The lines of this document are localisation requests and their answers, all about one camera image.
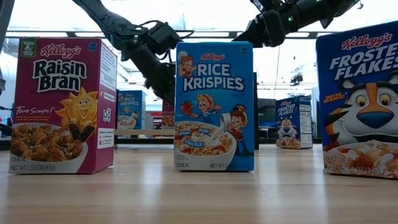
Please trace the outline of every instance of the kellogg's logo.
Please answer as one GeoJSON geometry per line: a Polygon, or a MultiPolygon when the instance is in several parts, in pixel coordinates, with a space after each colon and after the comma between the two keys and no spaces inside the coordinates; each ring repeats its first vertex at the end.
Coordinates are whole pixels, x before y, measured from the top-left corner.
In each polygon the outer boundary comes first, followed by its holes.
{"type": "Polygon", "coordinates": [[[291,101],[283,101],[283,102],[280,103],[281,106],[288,106],[288,105],[291,105],[291,104],[292,104],[291,101]]]}
{"type": "Polygon", "coordinates": [[[365,34],[361,37],[352,37],[341,44],[342,50],[351,50],[355,47],[368,46],[369,49],[373,47],[380,47],[383,43],[388,42],[392,39],[392,34],[385,33],[380,37],[369,38],[369,34],[365,34]]]}
{"type": "Polygon", "coordinates": [[[225,59],[225,55],[217,55],[215,53],[205,53],[201,55],[200,57],[201,60],[213,60],[215,62],[219,62],[221,60],[225,59]]]}
{"type": "Polygon", "coordinates": [[[60,55],[63,59],[71,59],[73,56],[79,55],[80,52],[81,48],[77,45],[74,48],[65,48],[65,44],[49,44],[42,48],[40,55],[44,57],[60,55]]]}

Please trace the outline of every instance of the white wall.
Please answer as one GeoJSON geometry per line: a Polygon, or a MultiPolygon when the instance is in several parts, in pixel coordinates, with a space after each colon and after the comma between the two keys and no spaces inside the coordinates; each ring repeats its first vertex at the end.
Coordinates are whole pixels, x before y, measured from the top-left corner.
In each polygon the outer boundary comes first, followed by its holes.
{"type": "MultiPolygon", "coordinates": [[[[11,108],[15,98],[17,59],[2,52],[0,54],[0,68],[6,80],[6,90],[0,96],[0,106],[11,108]]],[[[11,111],[0,110],[0,118],[10,117],[11,111]]]]}

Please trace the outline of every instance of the desk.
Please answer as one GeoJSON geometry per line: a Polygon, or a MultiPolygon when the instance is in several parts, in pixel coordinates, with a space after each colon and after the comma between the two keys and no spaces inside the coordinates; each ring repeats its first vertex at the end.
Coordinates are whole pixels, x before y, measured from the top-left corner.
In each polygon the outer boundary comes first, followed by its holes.
{"type": "Polygon", "coordinates": [[[177,172],[171,145],[123,146],[95,175],[7,175],[2,223],[396,223],[395,180],[324,174],[322,148],[261,146],[253,173],[177,172]]]}

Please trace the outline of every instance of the frosted flakes box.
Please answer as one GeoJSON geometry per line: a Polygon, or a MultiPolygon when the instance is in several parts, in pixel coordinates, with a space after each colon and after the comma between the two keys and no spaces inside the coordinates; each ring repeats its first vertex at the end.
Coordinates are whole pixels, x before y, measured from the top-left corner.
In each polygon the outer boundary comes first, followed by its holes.
{"type": "Polygon", "coordinates": [[[174,104],[162,103],[162,129],[174,129],[174,104]]]}
{"type": "Polygon", "coordinates": [[[175,168],[253,170],[252,45],[180,43],[177,59],[175,168]]]}
{"type": "Polygon", "coordinates": [[[296,96],[277,100],[276,146],[285,149],[312,147],[311,99],[296,96]]]}
{"type": "Polygon", "coordinates": [[[397,26],[317,40],[326,172],[398,178],[397,26]]]}
{"type": "Polygon", "coordinates": [[[101,39],[20,39],[10,173],[91,174],[112,165],[116,65],[101,39]]]}
{"type": "Polygon", "coordinates": [[[119,91],[118,129],[145,129],[145,98],[141,90],[119,91]]]}

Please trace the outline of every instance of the ceiling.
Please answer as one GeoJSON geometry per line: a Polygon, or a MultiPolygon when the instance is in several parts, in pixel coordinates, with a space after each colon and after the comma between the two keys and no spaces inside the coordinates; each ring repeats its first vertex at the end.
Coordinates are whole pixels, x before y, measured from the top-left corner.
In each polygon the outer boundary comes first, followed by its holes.
{"type": "MultiPolygon", "coordinates": [[[[102,2],[109,10],[135,24],[157,19],[169,22],[178,30],[242,31],[248,21],[258,14],[249,0],[102,0],[102,2]]],[[[358,9],[359,5],[355,6],[343,16],[336,18],[324,31],[343,31],[398,19],[397,0],[362,0],[362,3],[364,4],[362,9],[358,9]]],[[[13,30],[100,31],[72,0],[17,0],[9,26],[9,31],[13,30]]],[[[319,30],[323,29],[317,22],[301,31],[319,30]]],[[[193,41],[230,40],[187,39],[187,42],[193,41]]],[[[175,52],[172,52],[172,56],[175,60],[175,52]]],[[[257,81],[260,83],[259,97],[283,98],[291,92],[310,93],[309,89],[317,85],[315,62],[315,40],[289,39],[280,47],[255,49],[254,69],[258,73],[257,81]],[[297,72],[303,74],[304,81],[299,86],[291,87],[290,79],[297,72]]],[[[121,75],[118,77],[119,88],[144,89],[140,85],[144,79],[132,62],[119,62],[119,65],[121,67],[119,69],[121,75]]],[[[151,100],[156,99],[150,91],[146,92],[151,100]]]]}

